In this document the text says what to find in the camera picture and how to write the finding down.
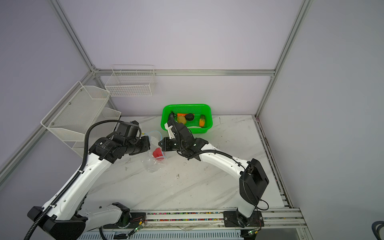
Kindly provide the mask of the red toy pepper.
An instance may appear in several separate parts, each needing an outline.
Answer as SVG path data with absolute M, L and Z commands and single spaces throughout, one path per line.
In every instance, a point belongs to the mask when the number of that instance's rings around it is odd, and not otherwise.
M 153 151 L 153 157 L 156 161 L 163 161 L 166 158 L 161 148 L 156 148 Z

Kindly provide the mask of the clear zip top bag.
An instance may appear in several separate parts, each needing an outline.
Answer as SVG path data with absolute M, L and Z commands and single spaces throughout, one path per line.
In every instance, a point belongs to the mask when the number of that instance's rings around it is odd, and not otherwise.
M 154 173 L 166 166 L 167 157 L 159 146 L 159 142 L 163 140 L 163 135 L 159 131 L 150 131 L 143 133 L 142 137 L 144 136 L 149 138 L 150 150 L 148 157 L 144 158 L 142 163 L 149 173 Z

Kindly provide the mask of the black toy avocado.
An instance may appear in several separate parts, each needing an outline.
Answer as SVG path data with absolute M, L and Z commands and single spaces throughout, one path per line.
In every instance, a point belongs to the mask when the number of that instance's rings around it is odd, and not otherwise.
M 193 121 L 195 118 L 194 114 L 187 114 L 184 116 L 187 121 Z

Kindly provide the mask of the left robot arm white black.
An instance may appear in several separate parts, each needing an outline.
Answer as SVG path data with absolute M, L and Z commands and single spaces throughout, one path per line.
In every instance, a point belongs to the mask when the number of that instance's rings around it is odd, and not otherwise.
M 71 179 L 42 207 L 32 207 L 28 212 L 34 223 L 25 239 L 29 240 L 37 227 L 56 240 L 76 240 L 84 232 L 105 225 L 127 228 L 132 217 L 130 209 L 123 204 L 115 202 L 94 211 L 83 210 L 82 204 L 96 180 L 117 159 L 149 150 L 148 136 L 141 137 L 136 144 L 127 142 L 125 145 L 108 138 L 97 140 Z

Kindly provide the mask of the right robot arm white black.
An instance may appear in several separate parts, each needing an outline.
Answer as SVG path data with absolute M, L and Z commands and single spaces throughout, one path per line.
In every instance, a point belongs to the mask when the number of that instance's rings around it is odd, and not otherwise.
M 246 161 L 222 152 L 208 141 L 195 138 L 181 123 L 168 121 L 165 128 L 169 136 L 159 142 L 162 151 L 175 151 L 187 160 L 196 159 L 211 164 L 238 181 L 241 200 L 235 211 L 235 224 L 241 228 L 249 226 L 254 211 L 258 209 L 258 204 L 269 185 L 269 179 L 260 161 Z

